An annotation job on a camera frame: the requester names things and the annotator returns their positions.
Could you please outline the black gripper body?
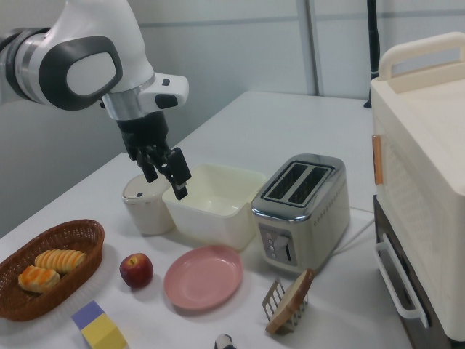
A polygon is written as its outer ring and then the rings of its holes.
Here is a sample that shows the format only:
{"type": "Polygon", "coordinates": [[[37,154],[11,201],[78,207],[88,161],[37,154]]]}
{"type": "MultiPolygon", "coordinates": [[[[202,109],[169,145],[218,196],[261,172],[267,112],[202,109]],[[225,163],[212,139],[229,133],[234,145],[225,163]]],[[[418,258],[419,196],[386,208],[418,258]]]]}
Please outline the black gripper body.
{"type": "Polygon", "coordinates": [[[139,151],[154,148],[161,154],[169,151],[166,136],[169,128],[163,111],[149,113],[142,118],[116,122],[129,158],[135,161],[139,151]]]}

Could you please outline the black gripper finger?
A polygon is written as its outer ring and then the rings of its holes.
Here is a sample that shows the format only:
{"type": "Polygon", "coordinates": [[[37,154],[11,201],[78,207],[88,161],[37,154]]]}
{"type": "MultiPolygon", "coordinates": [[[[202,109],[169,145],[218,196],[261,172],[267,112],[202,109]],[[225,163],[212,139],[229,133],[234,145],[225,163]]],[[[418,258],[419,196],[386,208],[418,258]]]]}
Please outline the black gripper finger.
{"type": "Polygon", "coordinates": [[[138,148],[136,162],[148,183],[152,183],[158,179],[155,166],[150,162],[150,157],[144,148],[138,148]]]}
{"type": "Polygon", "coordinates": [[[188,195],[186,185],[191,178],[183,152],[180,148],[174,148],[162,160],[159,172],[170,182],[175,198],[180,201],[188,195]]]}

